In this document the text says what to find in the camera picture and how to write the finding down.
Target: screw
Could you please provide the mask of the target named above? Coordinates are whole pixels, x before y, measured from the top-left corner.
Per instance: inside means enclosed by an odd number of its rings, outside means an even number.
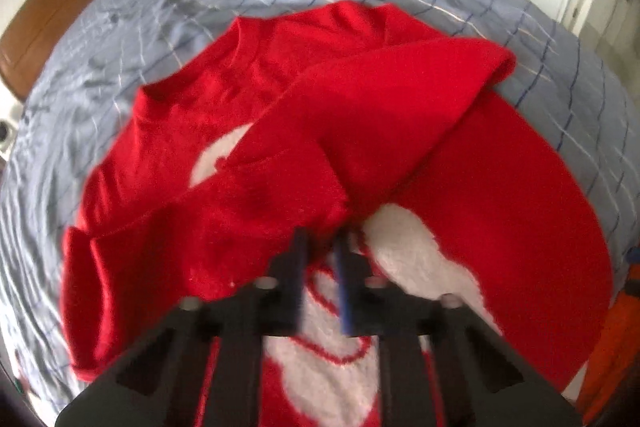
[[[185,297],[180,301],[180,309],[186,312],[194,312],[202,306],[202,301],[197,297]]]
[[[364,285],[370,290],[382,290],[382,288],[386,287],[386,279],[382,277],[367,277],[364,280]]]
[[[258,277],[254,285],[260,290],[273,290],[278,285],[278,280],[275,277]]]
[[[465,301],[463,301],[455,293],[445,293],[441,295],[440,302],[443,308],[447,308],[449,310],[453,310],[455,308],[462,308],[462,306],[465,305]]]

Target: red fabric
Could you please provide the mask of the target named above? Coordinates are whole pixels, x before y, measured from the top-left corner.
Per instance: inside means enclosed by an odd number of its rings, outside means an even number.
[[[505,49],[446,38],[393,6],[239,18],[141,89],[86,182],[64,240],[76,374],[95,378],[182,296],[231,295],[293,227],[327,238],[393,201],[476,274],[516,349],[566,384],[606,313],[607,248],[555,152],[486,89],[513,67]],[[248,123],[189,188],[203,150]],[[313,425],[284,404],[279,371],[268,360],[262,424]]]

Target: wrinkled bed sheet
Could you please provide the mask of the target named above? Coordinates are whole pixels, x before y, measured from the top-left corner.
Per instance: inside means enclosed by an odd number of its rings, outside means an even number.
[[[2,330],[50,415],[82,389],[60,325],[60,238],[136,89],[180,68],[237,15],[273,17],[334,1],[95,0],[57,45],[26,104],[0,193]],[[602,61],[528,0],[358,1],[391,2],[449,34],[514,51],[518,67],[497,90],[564,158],[589,198],[619,287],[640,230],[640,120]]]

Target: orange object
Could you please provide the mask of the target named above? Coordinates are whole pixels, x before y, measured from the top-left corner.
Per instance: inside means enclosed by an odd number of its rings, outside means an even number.
[[[629,279],[640,279],[640,266],[631,268]],[[639,353],[640,299],[620,292],[607,314],[576,402],[585,423],[604,409]]]

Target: bed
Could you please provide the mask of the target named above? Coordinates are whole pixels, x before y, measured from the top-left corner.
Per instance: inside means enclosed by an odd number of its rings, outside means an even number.
[[[337,0],[94,0],[53,49],[28,94],[0,192],[0,319],[47,417],[83,388],[68,367],[58,298],[65,227],[85,177],[130,115],[136,89],[215,40],[236,16],[272,17]],[[593,205],[615,288],[638,243],[640,116],[578,39],[528,0],[394,3],[451,35],[511,49],[499,94],[556,149]]]

